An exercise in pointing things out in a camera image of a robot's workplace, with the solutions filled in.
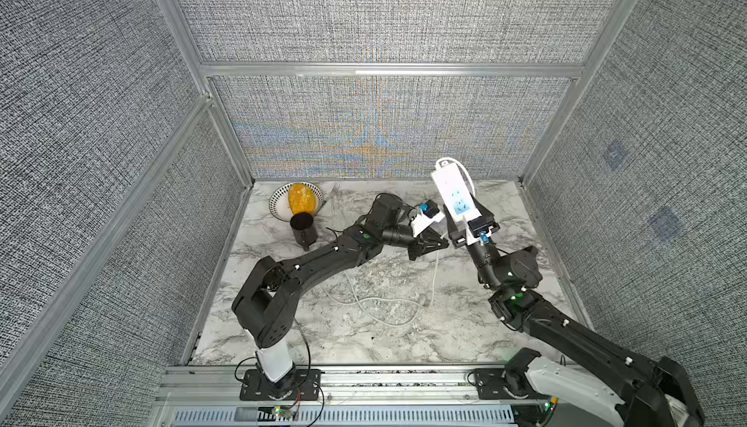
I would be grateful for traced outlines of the white blue power strip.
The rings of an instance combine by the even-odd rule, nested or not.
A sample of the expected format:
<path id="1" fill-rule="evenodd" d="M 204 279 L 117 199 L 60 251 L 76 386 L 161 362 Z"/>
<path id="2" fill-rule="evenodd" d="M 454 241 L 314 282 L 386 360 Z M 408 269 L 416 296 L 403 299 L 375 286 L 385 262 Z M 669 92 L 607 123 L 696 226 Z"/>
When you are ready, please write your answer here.
<path id="1" fill-rule="evenodd" d="M 468 223 L 480 217 L 480 211 L 473 199 L 473 190 L 465 181 L 459 164 L 441 159 L 431 173 L 445 208 L 455 222 Z"/>

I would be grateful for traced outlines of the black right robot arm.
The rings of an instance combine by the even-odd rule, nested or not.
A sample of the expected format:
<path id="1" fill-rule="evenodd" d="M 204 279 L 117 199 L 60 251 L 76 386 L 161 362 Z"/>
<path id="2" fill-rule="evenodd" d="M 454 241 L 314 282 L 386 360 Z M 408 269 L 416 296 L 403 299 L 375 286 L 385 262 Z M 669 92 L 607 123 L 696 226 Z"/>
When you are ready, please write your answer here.
<path id="1" fill-rule="evenodd" d="M 614 426 L 704 425 L 700 401 L 680 364 L 625 349 L 560 311 L 535 290 L 542 279 L 537 248 L 502 254 L 490 237 L 497 226 L 492 214 L 481 205 L 471 213 L 461 226 L 446 207 L 447 232 L 455 247 L 468 250 L 479 283 L 492 293 L 488 302 L 495 316 L 579 366 L 566 369 L 537 350 L 522 348 L 494 380 L 476 374 L 476 382 L 499 386 L 516 400 L 556 397 Z"/>

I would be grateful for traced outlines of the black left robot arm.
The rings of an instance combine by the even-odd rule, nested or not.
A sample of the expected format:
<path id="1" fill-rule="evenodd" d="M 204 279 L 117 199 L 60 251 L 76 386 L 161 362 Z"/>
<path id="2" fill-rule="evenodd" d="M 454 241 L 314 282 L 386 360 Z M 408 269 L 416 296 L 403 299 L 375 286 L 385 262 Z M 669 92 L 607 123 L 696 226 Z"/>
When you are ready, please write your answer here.
<path id="1" fill-rule="evenodd" d="M 411 206 L 394 194 L 381 193 L 370 210 L 336 238 L 300 257 L 257 262 L 238 291 L 231 310 L 257 347 L 257 367 L 270 385 L 289 389 L 300 383 L 286 336 L 299 302 L 330 277 L 373 260 L 386 246 L 408 251 L 412 261 L 449 247 L 433 225 L 445 219 L 435 201 Z"/>

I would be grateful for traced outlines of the silver fork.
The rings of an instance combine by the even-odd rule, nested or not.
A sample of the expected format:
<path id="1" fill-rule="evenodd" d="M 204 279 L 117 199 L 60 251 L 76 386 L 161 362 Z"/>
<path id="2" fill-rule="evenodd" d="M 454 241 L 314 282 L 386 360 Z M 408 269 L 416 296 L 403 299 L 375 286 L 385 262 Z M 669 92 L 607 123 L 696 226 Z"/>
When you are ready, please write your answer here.
<path id="1" fill-rule="evenodd" d="M 336 181 L 333 183 L 332 189 L 328 193 L 325 194 L 325 197 L 322 203 L 317 208 L 316 214 L 319 214 L 322 211 L 322 209 L 326 207 L 326 205 L 328 205 L 328 203 L 330 203 L 331 201 L 334 201 L 334 199 L 338 197 L 338 193 L 340 193 L 340 182 Z"/>

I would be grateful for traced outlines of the black cup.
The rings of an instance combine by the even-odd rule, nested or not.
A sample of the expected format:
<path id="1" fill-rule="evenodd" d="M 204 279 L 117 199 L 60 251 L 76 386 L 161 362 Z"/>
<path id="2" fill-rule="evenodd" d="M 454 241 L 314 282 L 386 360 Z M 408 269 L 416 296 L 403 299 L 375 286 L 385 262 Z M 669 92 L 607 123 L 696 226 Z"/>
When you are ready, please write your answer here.
<path id="1" fill-rule="evenodd" d="M 292 216 L 289 222 L 296 244 L 309 252 L 310 247 L 318 240 L 318 232 L 314 224 L 314 216 L 308 212 L 299 212 Z"/>

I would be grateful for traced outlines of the yellow mesh sponge ball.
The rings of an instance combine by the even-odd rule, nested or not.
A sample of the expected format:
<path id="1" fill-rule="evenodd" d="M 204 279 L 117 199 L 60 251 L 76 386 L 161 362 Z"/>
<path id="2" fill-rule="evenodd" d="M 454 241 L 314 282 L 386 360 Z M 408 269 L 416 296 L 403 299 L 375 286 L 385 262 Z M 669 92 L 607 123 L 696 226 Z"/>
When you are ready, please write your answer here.
<path id="1" fill-rule="evenodd" d="M 313 214 L 317 207 L 315 191 L 305 183 L 294 183 L 288 190 L 288 205 L 293 215 Z"/>

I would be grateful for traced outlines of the white patterned bowl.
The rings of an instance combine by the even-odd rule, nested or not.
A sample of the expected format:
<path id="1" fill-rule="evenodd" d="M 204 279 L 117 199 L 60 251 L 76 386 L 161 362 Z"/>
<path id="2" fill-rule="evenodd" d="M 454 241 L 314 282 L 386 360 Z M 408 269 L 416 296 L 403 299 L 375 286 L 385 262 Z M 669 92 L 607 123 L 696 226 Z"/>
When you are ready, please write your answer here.
<path id="1" fill-rule="evenodd" d="M 290 207 L 288 205 L 287 196 L 288 196 L 289 188 L 294 183 L 305 183 L 309 185 L 309 187 L 311 187 L 315 191 L 315 195 L 317 197 L 317 207 L 313 213 L 313 216 L 316 215 L 317 208 L 322 203 L 325 197 L 322 190 L 313 183 L 298 181 L 298 182 L 292 182 L 292 183 L 288 183 L 288 184 L 281 186 L 270 196 L 270 200 L 268 201 L 268 209 L 270 210 L 270 213 L 272 213 L 272 215 L 276 219 L 281 220 L 283 222 L 289 222 L 293 216 L 290 210 Z"/>

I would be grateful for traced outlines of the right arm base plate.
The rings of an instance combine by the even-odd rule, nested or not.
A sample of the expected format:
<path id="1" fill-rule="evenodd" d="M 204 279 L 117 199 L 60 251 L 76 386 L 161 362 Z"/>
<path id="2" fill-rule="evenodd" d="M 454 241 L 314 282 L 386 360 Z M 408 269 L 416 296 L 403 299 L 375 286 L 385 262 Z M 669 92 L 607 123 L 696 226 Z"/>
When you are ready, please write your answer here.
<path id="1" fill-rule="evenodd" d="M 472 370 L 466 382 L 473 386 L 482 401 L 549 401 L 550 397 L 538 393 L 524 374 L 498 369 Z"/>

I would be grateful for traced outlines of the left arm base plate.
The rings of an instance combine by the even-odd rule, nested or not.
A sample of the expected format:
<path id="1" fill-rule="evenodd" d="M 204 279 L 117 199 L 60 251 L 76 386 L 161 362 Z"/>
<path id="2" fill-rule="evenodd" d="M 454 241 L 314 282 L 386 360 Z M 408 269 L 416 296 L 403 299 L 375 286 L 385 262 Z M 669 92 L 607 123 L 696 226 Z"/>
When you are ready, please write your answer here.
<path id="1" fill-rule="evenodd" d="M 246 402 L 317 401 L 323 372 L 318 369 L 291 370 L 284 378 L 271 382 L 258 369 L 247 370 L 241 382 L 239 400 Z"/>

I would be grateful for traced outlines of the aluminium rail frame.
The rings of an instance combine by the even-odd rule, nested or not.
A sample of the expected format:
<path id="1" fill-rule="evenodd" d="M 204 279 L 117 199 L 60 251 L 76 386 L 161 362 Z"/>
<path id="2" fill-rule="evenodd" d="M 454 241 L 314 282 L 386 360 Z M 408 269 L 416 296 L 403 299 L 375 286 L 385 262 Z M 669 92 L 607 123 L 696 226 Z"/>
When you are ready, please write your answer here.
<path id="1" fill-rule="evenodd" d="M 549 401 L 482 401 L 466 376 L 497 364 L 466 365 L 321 365 L 317 401 L 246 402 L 239 400 L 241 383 L 229 366 L 175 367 L 161 382 L 149 426 L 165 426 L 180 408 L 280 407 L 297 415 L 307 405 L 331 406 L 460 406 L 509 405 L 515 426 L 599 425 L 599 420 L 571 407 Z"/>

